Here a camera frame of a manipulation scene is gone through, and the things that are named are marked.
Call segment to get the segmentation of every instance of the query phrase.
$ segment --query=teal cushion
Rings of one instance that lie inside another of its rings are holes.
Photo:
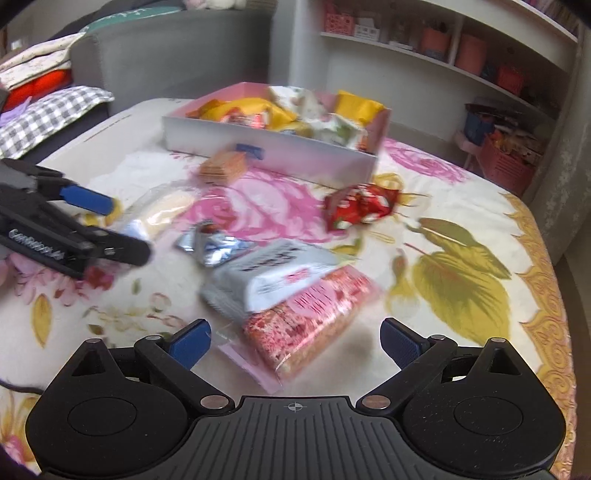
[[[90,25],[85,26],[80,32],[92,32],[98,28],[106,27],[107,25],[114,25],[117,23],[127,22],[129,20],[136,20],[138,18],[155,17],[156,15],[167,15],[180,12],[180,7],[152,7],[152,8],[138,8],[137,10],[130,10],[128,12],[121,12],[118,14],[109,15],[108,17],[99,18]]]

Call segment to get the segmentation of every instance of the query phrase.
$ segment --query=red candy wrapper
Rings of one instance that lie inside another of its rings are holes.
[[[245,127],[264,129],[267,127],[267,112],[245,115],[239,108],[233,108],[220,120],[223,124],[243,125]]]
[[[338,190],[324,198],[328,230],[345,230],[358,223],[373,223],[390,215],[397,199],[398,190],[372,183]]]
[[[244,332],[264,363],[280,380],[307,366],[353,320],[379,288],[351,266],[264,312],[250,317]]]

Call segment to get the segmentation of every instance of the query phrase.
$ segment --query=floral bedspread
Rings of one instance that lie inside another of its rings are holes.
[[[154,186],[191,175],[201,161],[152,145],[88,186],[128,206]],[[172,247],[187,225],[213,218],[241,238],[261,243],[298,238],[353,255],[356,266],[384,290],[382,299],[281,394],[346,394],[355,402],[396,373],[379,348],[379,325],[387,316],[424,336],[442,333],[460,345],[506,337],[565,415],[567,437],[553,472],[566,480],[576,425],[570,338],[556,278],[529,210],[501,188],[393,140],[385,142],[374,182],[400,189],[401,205],[364,229],[327,233],[321,200],[329,189],[253,169],[229,188],[205,189],[159,240],[144,268],[95,268],[86,281],[74,281],[12,255],[14,277],[0,290],[0,378],[45,387],[91,336],[109,346],[130,346],[150,333],[173,333],[198,317],[207,318],[213,330],[223,329],[228,322],[198,295],[206,273]],[[217,349],[193,371],[236,400],[263,394]],[[0,443],[32,469],[37,466],[24,423],[36,399],[0,388]]]

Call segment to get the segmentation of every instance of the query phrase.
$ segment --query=snack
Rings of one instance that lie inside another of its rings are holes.
[[[339,90],[335,113],[344,116],[362,127],[367,127],[384,108],[384,105],[375,100],[358,97],[344,90]]]
[[[329,113],[321,119],[309,120],[312,138],[350,150],[361,150],[367,146],[368,133],[365,128],[336,113]]]
[[[242,323],[309,287],[339,266],[329,250],[278,239],[216,269],[201,294],[226,317]]]
[[[289,380],[322,352],[377,291],[350,265],[276,307],[250,317],[244,332],[280,380]]]
[[[198,196],[198,191],[185,181],[162,184],[143,195],[126,210],[113,224],[113,230],[153,242]]]
[[[181,250],[193,253],[201,265],[217,267],[246,254],[256,244],[226,235],[212,220],[204,220],[185,232],[176,245]]]
[[[314,120],[326,114],[326,108],[310,90],[299,87],[269,87],[271,100],[301,120]]]
[[[328,230],[345,230],[358,223],[373,223],[394,209],[398,190],[361,183],[338,190],[324,198]]]
[[[221,152],[201,164],[199,178],[205,183],[228,186],[242,177],[247,169],[244,152]]]
[[[250,116],[264,113],[267,116],[266,126],[270,129],[281,128],[297,118],[296,114],[283,110],[269,100],[256,97],[240,98],[230,102],[210,100],[198,110],[187,113],[186,116],[221,122],[224,118],[227,118],[230,112],[234,116]]]

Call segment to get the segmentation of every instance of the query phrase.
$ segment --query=blue gripper pad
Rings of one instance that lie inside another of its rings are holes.
[[[207,353],[212,343],[212,328],[203,319],[195,320],[175,333],[167,342],[167,352],[186,369],[191,370]]]
[[[407,329],[394,319],[386,319],[379,330],[382,349],[403,369],[429,348],[427,339]]]
[[[107,195],[85,189],[79,185],[70,185],[60,190],[61,198],[76,207],[90,210],[99,215],[108,215],[115,208],[115,201]]]

